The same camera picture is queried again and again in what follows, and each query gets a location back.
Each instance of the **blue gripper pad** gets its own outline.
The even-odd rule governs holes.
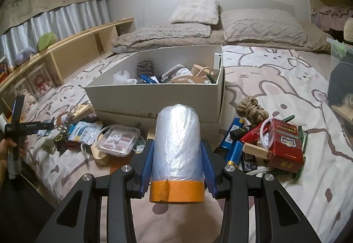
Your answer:
[[[141,180],[140,193],[141,193],[142,197],[144,197],[145,193],[147,192],[148,186],[150,183],[150,179],[151,179],[153,151],[154,151],[154,141],[152,142],[150,150],[148,151],[148,155],[147,155],[145,165],[143,167],[143,171],[142,171],[142,175],[141,175],[142,180]]]
[[[213,170],[210,158],[207,154],[205,145],[201,141],[201,150],[202,150],[202,165],[203,173],[205,175],[208,191],[212,194],[213,197],[218,195],[217,185],[216,185],[216,175]]]

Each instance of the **bed sheet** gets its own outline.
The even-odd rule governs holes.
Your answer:
[[[271,115],[296,115],[306,123],[306,163],[298,181],[278,179],[308,218],[322,243],[333,242],[349,219],[353,202],[353,151],[335,115],[325,103],[328,82],[294,50],[224,46],[225,92],[221,111],[220,138],[237,115],[236,107],[247,96],[255,96]],[[57,117],[70,105],[88,101],[82,87],[121,60],[102,60],[60,87],[43,103],[33,119]],[[102,176],[109,168],[85,162],[81,152],[48,155],[43,139],[29,138],[27,160],[49,191],[60,201],[85,173]],[[160,205],[143,199],[131,202],[137,242],[213,242],[219,235],[222,201],[209,193],[206,202],[195,205]],[[249,198],[249,242],[255,242],[255,213]],[[103,204],[102,215],[106,213]],[[105,222],[101,225],[105,232]]]

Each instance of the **clamp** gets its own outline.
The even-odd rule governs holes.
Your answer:
[[[246,175],[226,165],[202,141],[203,169],[208,190],[216,199],[225,198],[219,243],[248,242],[248,197],[255,199],[257,243],[320,243],[300,208],[276,178]],[[154,141],[148,139],[142,153],[130,165],[111,175],[83,175],[52,214],[36,243],[100,242],[102,197],[108,197],[107,242],[136,243],[130,199],[144,197],[151,178]]]
[[[24,102],[24,95],[17,95],[13,107],[12,121],[4,127],[5,138],[12,138],[17,144],[16,147],[8,148],[8,177],[15,179],[22,172],[22,161],[19,153],[19,146],[22,146],[27,135],[36,134],[39,130],[52,130],[54,118],[49,123],[40,121],[21,122],[20,116]]]

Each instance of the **toy figure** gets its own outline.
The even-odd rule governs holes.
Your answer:
[[[27,89],[21,90],[20,94],[24,95],[23,107],[25,108],[26,112],[28,112],[31,108],[31,105],[36,103],[36,99]]]
[[[40,95],[39,97],[44,96],[52,87],[52,83],[50,81],[45,81],[42,75],[38,75],[35,79],[35,85],[37,88],[36,95]]]

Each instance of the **rope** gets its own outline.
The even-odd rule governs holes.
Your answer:
[[[268,118],[268,112],[264,110],[254,97],[243,98],[237,107],[238,112],[245,113],[251,123],[260,123]]]

